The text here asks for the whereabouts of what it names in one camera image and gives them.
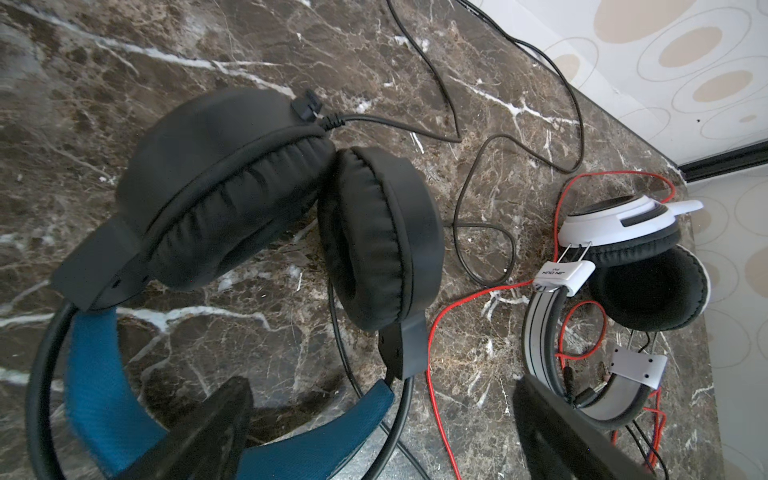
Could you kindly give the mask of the white black headphones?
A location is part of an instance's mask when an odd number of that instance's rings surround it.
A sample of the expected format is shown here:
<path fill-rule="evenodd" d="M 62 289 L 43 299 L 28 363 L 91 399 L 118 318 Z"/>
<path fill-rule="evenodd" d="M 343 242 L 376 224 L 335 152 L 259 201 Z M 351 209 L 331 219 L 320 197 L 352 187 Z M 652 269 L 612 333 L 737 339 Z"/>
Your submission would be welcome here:
<path fill-rule="evenodd" d="M 637 418 L 658 389 L 667 358 L 617 345 L 607 381 L 573 392 L 566 385 L 566 356 L 555 345 L 565 301 L 587 287 L 606 316 L 630 330 L 688 326 L 707 307 L 711 282 L 700 259 L 682 245 L 679 218 L 702 207 L 698 200 L 663 204 L 628 195 L 578 210 L 556 234 L 558 246 L 575 258 L 558 255 L 533 281 L 522 335 L 526 369 L 600 431 Z"/>

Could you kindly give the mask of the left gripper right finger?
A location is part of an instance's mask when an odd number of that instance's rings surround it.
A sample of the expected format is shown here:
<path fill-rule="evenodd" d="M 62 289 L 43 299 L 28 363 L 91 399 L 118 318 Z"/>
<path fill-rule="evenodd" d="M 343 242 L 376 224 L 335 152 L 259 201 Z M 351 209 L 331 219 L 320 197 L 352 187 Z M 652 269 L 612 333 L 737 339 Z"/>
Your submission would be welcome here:
<path fill-rule="evenodd" d="M 513 413 L 533 479 L 650 479 L 535 377 L 516 382 Z"/>

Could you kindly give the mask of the black blue headphones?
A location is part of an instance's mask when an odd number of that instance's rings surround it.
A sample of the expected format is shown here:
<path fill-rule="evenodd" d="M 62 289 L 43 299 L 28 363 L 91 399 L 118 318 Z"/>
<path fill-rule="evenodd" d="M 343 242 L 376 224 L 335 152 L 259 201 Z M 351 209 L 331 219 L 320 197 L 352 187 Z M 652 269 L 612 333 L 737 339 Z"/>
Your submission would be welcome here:
<path fill-rule="evenodd" d="M 414 380 L 428 367 L 425 312 L 444 262 L 435 201 L 412 163 L 378 147 L 338 149 L 346 122 L 323 115 L 312 92 L 296 99 L 227 88 L 168 113 L 138 143 L 116 191 L 117 211 L 51 277 L 62 305 L 38 347 L 25 399 L 29 459 L 59 479 L 50 390 L 69 346 L 65 406 L 102 472 L 112 478 L 161 441 L 160 426 L 122 370 L 117 309 L 151 281 L 207 285 L 315 210 L 328 298 L 378 336 L 386 375 L 342 416 L 297 436 L 245 449 L 234 479 L 329 479 L 396 409 L 366 471 L 378 478 L 398 446 Z"/>

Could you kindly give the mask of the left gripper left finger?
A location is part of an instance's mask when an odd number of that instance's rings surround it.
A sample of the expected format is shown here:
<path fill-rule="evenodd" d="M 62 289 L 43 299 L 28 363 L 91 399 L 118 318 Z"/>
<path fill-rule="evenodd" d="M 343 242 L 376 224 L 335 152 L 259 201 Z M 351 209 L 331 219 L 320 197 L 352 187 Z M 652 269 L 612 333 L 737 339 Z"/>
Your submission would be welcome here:
<path fill-rule="evenodd" d="M 249 381 L 235 376 L 123 470 L 120 479 L 234 479 L 250 428 Z"/>

